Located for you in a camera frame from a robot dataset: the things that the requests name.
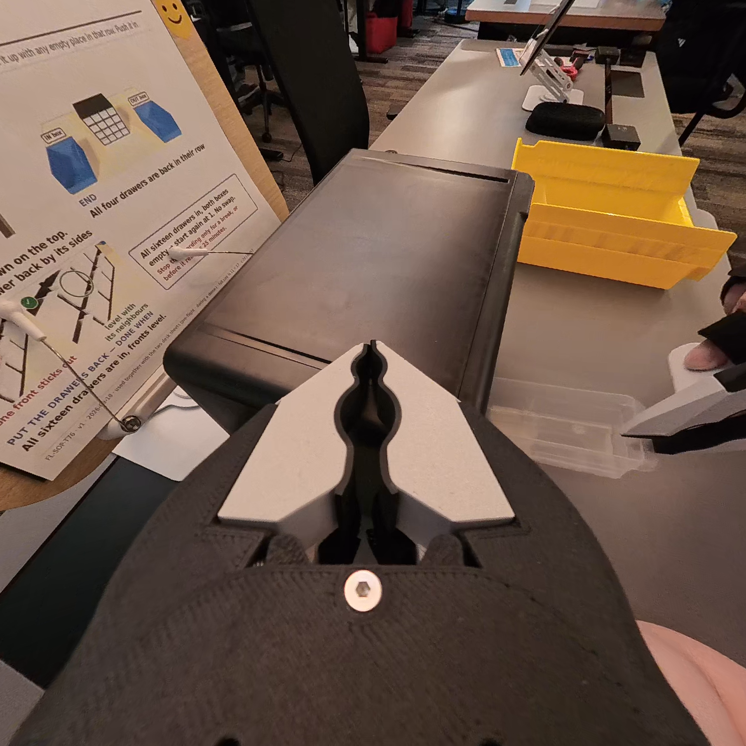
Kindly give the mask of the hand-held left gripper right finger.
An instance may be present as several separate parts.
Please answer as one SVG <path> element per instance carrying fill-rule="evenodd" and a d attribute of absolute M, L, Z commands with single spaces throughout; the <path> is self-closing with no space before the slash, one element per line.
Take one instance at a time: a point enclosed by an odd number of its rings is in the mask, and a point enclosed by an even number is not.
<path fill-rule="evenodd" d="M 398 496 L 397 528 L 439 536 L 511 522 L 515 513 L 460 401 L 384 343 L 375 352 L 380 389 L 394 405 L 382 475 Z"/>

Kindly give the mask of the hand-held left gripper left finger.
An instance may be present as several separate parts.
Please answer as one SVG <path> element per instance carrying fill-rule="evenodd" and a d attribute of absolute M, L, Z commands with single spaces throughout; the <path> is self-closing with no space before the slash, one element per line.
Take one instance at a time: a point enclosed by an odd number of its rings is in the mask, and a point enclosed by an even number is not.
<path fill-rule="evenodd" d="M 322 368 L 275 405 L 217 517 L 293 536 L 327 536 L 337 527 L 335 498 L 351 474 L 351 443 L 340 419 L 359 386 L 361 343 Z"/>

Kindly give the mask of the clear plastic drawer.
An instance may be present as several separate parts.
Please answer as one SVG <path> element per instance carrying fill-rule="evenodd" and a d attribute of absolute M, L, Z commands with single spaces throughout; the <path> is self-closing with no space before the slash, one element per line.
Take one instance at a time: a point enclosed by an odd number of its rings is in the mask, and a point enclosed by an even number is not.
<path fill-rule="evenodd" d="M 487 414 L 539 464 L 620 479 L 657 468 L 648 440 L 622 436 L 643 408 L 626 395 L 496 377 Z"/>

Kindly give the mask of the black drawer cabinet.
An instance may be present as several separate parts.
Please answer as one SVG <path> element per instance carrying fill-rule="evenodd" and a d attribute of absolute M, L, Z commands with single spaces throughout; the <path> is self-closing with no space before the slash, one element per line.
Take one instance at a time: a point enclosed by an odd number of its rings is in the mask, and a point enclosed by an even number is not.
<path fill-rule="evenodd" d="M 377 340 L 485 413 L 534 187 L 350 151 L 169 345 L 165 372 L 233 433 Z"/>

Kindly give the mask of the person's right hand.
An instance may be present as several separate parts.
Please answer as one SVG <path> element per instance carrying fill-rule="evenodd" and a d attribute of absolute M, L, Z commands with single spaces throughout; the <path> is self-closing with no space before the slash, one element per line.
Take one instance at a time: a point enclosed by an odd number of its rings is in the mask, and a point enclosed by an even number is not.
<path fill-rule="evenodd" d="M 730 364 L 729 357 L 709 340 L 695 345 L 683 360 L 684 367 L 690 371 L 712 371 Z"/>

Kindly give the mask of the yellow plastic bin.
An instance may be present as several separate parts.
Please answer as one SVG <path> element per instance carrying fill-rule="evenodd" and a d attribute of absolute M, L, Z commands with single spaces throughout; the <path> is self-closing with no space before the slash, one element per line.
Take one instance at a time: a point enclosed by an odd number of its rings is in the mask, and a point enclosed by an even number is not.
<path fill-rule="evenodd" d="M 695 225 L 685 192 L 699 160 L 518 139 L 535 182 L 518 262 L 668 290 L 708 275 L 736 240 Z"/>

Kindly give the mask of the black block on stick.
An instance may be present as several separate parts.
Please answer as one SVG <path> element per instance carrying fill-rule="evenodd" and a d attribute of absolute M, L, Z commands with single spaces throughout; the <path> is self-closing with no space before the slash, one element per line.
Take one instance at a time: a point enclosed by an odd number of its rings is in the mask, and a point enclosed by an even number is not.
<path fill-rule="evenodd" d="M 601 133 L 604 147 L 635 152 L 640 147 L 637 130 L 632 125 L 615 124 L 612 106 L 612 65 L 618 59 L 609 53 L 604 57 L 604 116 L 605 125 Z"/>

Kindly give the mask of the pink clothing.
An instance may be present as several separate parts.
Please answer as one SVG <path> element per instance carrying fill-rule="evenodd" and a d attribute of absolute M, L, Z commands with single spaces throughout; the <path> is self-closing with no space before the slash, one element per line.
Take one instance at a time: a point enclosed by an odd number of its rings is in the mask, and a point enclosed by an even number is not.
<path fill-rule="evenodd" d="M 637 624 L 668 684 L 709 743 L 744 745 L 744 667 L 672 629 L 645 621 Z"/>

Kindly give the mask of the instruction poster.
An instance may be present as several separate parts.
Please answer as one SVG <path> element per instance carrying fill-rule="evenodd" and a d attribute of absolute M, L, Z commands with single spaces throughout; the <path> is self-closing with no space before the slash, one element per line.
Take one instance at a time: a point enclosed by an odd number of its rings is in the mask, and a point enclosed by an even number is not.
<path fill-rule="evenodd" d="M 249 261 L 280 225 L 152 2 L 2 2 L 1 66 L 1 256 L 88 232 Z"/>

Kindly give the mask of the black zippered case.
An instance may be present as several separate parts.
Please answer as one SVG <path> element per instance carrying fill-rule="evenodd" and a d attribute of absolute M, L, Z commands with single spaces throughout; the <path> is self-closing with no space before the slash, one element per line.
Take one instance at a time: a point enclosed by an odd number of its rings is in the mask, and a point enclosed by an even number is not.
<path fill-rule="evenodd" d="M 560 101 L 544 101 L 534 107 L 525 124 L 526 131 L 560 139 L 592 141 L 607 121 L 596 107 Z"/>

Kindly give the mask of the black office chair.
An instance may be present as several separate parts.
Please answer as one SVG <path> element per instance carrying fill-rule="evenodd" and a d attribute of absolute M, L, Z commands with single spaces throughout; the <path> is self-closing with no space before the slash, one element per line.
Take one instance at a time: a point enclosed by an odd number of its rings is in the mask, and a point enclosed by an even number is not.
<path fill-rule="evenodd" d="M 705 116 L 731 119 L 744 112 L 745 94 L 730 108 L 720 104 L 744 87 L 745 2 L 673 1 L 654 52 L 673 114 L 691 114 L 679 136 L 683 146 Z"/>
<path fill-rule="evenodd" d="M 247 1 L 314 185 L 368 148 L 368 104 L 334 1 Z"/>

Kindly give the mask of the dark tablet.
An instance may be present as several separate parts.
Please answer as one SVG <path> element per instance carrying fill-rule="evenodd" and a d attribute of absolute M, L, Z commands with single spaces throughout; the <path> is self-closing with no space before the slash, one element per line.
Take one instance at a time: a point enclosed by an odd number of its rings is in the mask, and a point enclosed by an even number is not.
<path fill-rule="evenodd" d="M 527 72 L 539 72 L 539 68 L 548 66 L 550 72 L 560 71 L 560 67 L 552 61 L 545 52 L 545 47 L 551 39 L 555 30 L 560 26 L 568 11 L 572 8 L 574 1 L 561 1 L 550 12 L 548 20 L 541 31 L 535 33 L 526 43 L 523 51 L 518 57 L 521 69 L 520 75 Z"/>

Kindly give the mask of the wooden desk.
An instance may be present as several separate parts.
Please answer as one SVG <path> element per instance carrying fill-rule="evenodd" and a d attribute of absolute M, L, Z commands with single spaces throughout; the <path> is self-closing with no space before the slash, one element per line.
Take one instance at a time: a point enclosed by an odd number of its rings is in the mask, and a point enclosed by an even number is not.
<path fill-rule="evenodd" d="M 542 27 L 559 4 L 559 1 L 473 1 L 465 10 L 465 18 L 478 23 Z M 657 32 L 665 17 L 658 1 L 575 1 L 562 18 L 561 25 Z"/>

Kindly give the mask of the red plastic bin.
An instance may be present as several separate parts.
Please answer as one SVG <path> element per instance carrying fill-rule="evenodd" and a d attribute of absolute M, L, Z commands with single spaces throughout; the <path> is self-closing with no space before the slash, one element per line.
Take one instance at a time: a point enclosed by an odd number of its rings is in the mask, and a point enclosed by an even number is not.
<path fill-rule="evenodd" d="M 366 54 L 380 55 L 396 45 L 398 16 L 366 14 Z"/>

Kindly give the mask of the yellow smiley sticker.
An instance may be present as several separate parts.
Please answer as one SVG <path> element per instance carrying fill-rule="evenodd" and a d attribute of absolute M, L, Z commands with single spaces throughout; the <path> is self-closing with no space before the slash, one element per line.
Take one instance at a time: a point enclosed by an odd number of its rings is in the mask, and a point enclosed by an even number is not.
<path fill-rule="evenodd" d="M 195 28 L 181 1 L 152 1 L 166 29 L 175 39 L 188 40 Z"/>

